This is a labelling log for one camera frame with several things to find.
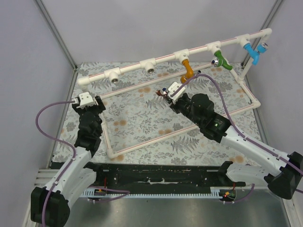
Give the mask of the orange water faucet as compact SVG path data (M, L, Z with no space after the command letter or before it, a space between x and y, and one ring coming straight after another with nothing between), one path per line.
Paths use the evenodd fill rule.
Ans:
M190 79L194 76L194 71L193 71L192 67L189 64L188 59L183 60L182 65L185 67L186 73L181 77L180 82L182 84L184 84L185 82L187 82L188 79Z

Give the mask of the brown water faucet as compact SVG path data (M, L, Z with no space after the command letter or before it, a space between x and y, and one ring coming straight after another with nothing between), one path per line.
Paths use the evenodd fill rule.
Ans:
M164 98L164 99L168 99L168 93L167 93L167 88L166 87L163 87L161 89L159 89L157 92L156 92L156 95Z

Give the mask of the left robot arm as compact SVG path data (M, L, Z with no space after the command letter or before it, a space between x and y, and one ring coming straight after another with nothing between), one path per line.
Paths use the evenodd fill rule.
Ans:
M30 218L44 227L63 227L75 201L95 182L97 173L89 166L97 152L102 135L100 114L106 109L99 96L80 93L70 101L79 115L78 134L74 145L59 140L72 149L56 175L43 187L31 192Z

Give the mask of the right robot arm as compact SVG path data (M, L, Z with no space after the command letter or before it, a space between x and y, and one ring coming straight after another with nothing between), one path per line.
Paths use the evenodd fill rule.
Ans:
M209 140L231 147L256 161L261 170L244 170L234 163L224 164L223 173L233 182L267 184L275 195L290 200L303 177L303 156L287 154L240 131L231 120L214 111L214 103L206 94L168 94L170 108L194 123Z

